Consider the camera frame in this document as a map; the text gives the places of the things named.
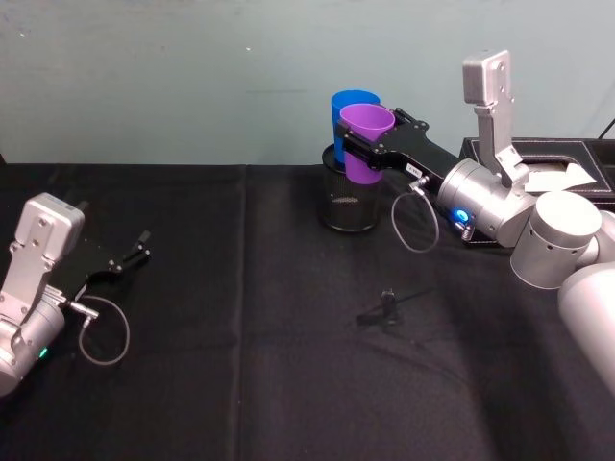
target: light blue wall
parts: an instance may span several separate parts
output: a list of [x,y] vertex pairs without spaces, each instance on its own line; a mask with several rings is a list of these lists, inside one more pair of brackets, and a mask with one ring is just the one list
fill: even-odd
[[615,116],[612,0],[0,0],[8,161],[315,163],[329,98],[377,91],[458,151],[462,59],[513,58],[516,135]]

